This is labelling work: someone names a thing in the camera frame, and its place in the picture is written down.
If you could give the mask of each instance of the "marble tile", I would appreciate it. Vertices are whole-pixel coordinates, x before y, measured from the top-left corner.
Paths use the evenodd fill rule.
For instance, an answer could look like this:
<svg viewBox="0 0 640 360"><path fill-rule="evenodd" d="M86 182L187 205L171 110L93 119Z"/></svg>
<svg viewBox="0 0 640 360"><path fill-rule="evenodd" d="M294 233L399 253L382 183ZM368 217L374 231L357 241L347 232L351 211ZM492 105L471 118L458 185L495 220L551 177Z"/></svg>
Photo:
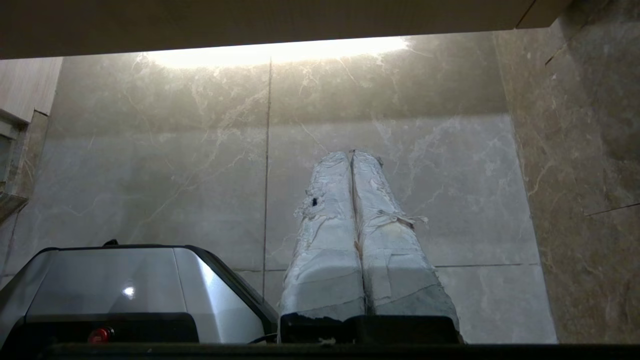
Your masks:
<svg viewBox="0 0 640 360"><path fill-rule="evenodd" d="M262 271L236 271L236 273L240 275L244 279L244 281L246 281L255 290L258 295L263 296L262 282L264 280L264 276Z"/></svg>
<svg viewBox="0 0 640 360"><path fill-rule="evenodd" d="M17 214L11 215L0 225L0 276L4 275L4 263L9 255L9 244L13 235Z"/></svg>
<svg viewBox="0 0 640 360"><path fill-rule="evenodd" d="M550 29L496 33L516 135L527 122L557 138L547 150L572 169L586 215L640 202L640 106L629 100L640 95L640 4L602 3L577 1ZM572 18L585 23L563 33ZM564 43L549 56L550 32Z"/></svg>
<svg viewBox="0 0 640 360"><path fill-rule="evenodd" d="M540 30L495 34L563 343L640 341L638 291L630 280L637 277L640 254L640 214L632 206L640 191L639 108L629 101L639 89L633 80L637 51L630 45L640 34L637 21L630 21L638 9L633 1L595 8L546 60L535 58L545 51Z"/></svg>
<svg viewBox="0 0 640 360"><path fill-rule="evenodd" d="M278 313L280 312L278 305L282 296L282 282L284 281L283 270L270 270L264 272L264 300L273 307Z"/></svg>
<svg viewBox="0 0 640 360"><path fill-rule="evenodd" d="M0 116L0 126L2 126L3 128L3 136L0 137L0 180L2 183L4 183L7 178L9 163L11 162L12 145L11 139L4 136L4 131L5 129L7 129L6 131L9 133L13 129L11 128L11 125L4 122L2 116ZM0 188L2 188L2 191L4 191L6 185L2 184Z"/></svg>
<svg viewBox="0 0 640 360"><path fill-rule="evenodd" d="M12 214L22 208L27 199L14 196L10 193L0 192L0 221L6 221Z"/></svg>
<svg viewBox="0 0 640 360"><path fill-rule="evenodd" d="M7 271L44 247L113 238L196 245L233 269L262 270L269 58L258 62L65 58Z"/></svg>
<svg viewBox="0 0 640 360"><path fill-rule="evenodd" d="M45 137L49 125L49 118L43 113L33 112L31 123L24 130L24 145L20 150L20 161L15 178L13 194L28 199L35 187L36 169L42 155Z"/></svg>
<svg viewBox="0 0 640 360"><path fill-rule="evenodd" d="M11 281L11 279L13 279L13 275L3 276L2 278L0 278L0 290L2 290L4 286Z"/></svg>
<svg viewBox="0 0 640 360"><path fill-rule="evenodd" d="M556 343L539 265L438 268L468 343Z"/></svg>
<svg viewBox="0 0 640 360"><path fill-rule="evenodd" d="M315 162L379 156L435 265L537 263L495 48L488 33L404 38L382 54L273 64L268 270L291 259Z"/></svg>

